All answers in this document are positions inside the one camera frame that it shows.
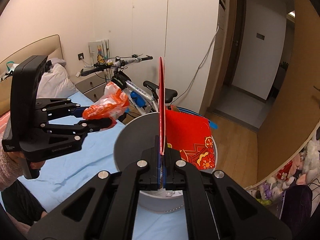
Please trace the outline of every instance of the blue bed sheet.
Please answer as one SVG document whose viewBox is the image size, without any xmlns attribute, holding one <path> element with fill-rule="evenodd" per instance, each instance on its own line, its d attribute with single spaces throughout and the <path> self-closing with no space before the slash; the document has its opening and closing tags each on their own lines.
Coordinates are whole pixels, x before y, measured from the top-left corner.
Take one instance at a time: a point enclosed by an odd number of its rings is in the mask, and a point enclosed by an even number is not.
<svg viewBox="0 0 320 240">
<path fill-rule="evenodd" d="M 92 101 L 77 92 L 71 97 L 72 102 L 81 106 L 89 106 Z M 56 119 L 51 123 L 74 124 L 81 118 L 68 116 Z M 50 212 L 99 171 L 116 172 L 113 159 L 113 148 L 118 134 L 124 128 L 120 122 L 115 127 L 89 133 L 82 145 L 82 150 L 48 160 L 41 169 L 38 179 L 19 180 Z M 134 240 L 185 240 L 188 239 L 184 209 L 170 214 L 155 214 L 140 206 L 133 232 Z"/>
</svg>

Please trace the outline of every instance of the bicycle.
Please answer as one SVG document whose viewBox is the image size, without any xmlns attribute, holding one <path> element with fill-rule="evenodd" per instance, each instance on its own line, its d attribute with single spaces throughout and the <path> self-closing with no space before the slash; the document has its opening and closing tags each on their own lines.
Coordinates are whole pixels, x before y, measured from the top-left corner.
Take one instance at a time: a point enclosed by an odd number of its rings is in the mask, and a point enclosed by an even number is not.
<svg viewBox="0 0 320 240">
<path fill-rule="evenodd" d="M 131 79 L 123 73 L 123 70 L 125 70 L 127 65 L 139 63 L 146 60 L 152 60 L 153 57 L 146 56 L 146 57 L 139 57 L 138 55 L 134 54 L 131 57 L 124 57 L 125 59 L 122 59 L 121 57 L 115 57 L 112 59 L 115 59 L 115 62 L 113 62 L 110 59 L 108 59 L 106 62 L 103 59 L 104 62 L 97 62 L 93 64 L 93 69 L 84 71 L 84 69 L 81 70 L 80 74 L 81 76 L 88 76 L 89 74 L 96 73 L 96 72 L 103 72 L 107 69 L 113 69 L 113 76 L 111 78 L 111 81 L 115 83 L 117 86 L 121 88 L 123 92 L 125 92 L 129 98 L 130 103 L 138 110 L 138 112 L 141 115 L 148 114 L 151 112 L 158 112 L 158 95 L 156 93 L 156 89 L 159 89 L 159 86 L 150 82 L 150 81 L 144 81 L 143 86 L 148 88 L 151 91 L 151 95 L 146 93 L 144 90 L 136 86 L 134 83 L 132 83 Z M 171 104 L 173 99 L 178 96 L 178 92 L 173 89 L 165 89 L 165 104 Z M 177 107 L 179 111 L 187 114 L 193 114 L 201 116 L 200 114 L 193 112 L 189 109 L 185 109 L 182 107 Z M 122 122 L 126 117 L 126 113 L 119 118 L 119 120 Z M 218 126 L 209 121 L 209 125 L 211 128 L 217 129 Z"/>
</svg>

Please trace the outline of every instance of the hand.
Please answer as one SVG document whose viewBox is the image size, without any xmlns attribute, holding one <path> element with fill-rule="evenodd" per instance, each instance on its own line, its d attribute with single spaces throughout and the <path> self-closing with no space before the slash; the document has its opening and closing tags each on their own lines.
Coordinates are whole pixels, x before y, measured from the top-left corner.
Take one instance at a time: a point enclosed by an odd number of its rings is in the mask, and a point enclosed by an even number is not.
<svg viewBox="0 0 320 240">
<path fill-rule="evenodd" d="M 26 158 L 22 152 L 9 152 L 7 154 L 11 160 L 13 160 L 18 164 L 19 164 L 18 158 L 22 158 L 22 159 Z M 44 165 L 44 163 L 45 161 L 39 162 L 39 163 L 30 163 L 30 168 L 33 170 L 40 169 Z"/>
</svg>

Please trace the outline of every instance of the wall outlet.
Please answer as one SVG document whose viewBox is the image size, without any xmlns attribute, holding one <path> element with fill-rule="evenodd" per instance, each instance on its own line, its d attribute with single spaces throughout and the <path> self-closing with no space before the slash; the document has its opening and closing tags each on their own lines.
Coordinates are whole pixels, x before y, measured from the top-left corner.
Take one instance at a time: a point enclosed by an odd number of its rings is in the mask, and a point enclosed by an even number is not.
<svg viewBox="0 0 320 240">
<path fill-rule="evenodd" d="M 83 55 L 83 53 L 78 54 L 78 59 L 79 59 L 79 60 L 84 59 L 84 55 Z"/>
</svg>

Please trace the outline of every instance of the person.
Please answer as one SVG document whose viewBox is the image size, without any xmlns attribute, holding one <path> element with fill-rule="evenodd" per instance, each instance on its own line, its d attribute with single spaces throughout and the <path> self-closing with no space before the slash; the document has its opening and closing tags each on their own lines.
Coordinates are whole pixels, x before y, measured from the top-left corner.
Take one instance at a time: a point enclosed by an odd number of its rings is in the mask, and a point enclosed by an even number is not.
<svg viewBox="0 0 320 240">
<path fill-rule="evenodd" d="M 22 152 L 7 153 L 0 143 L 0 191 L 7 214 L 17 229 L 25 236 L 30 226 L 46 215 L 38 200 L 18 181 L 22 168 L 18 158 L 25 158 Z M 31 163 L 32 169 L 39 169 L 44 162 Z"/>
</svg>

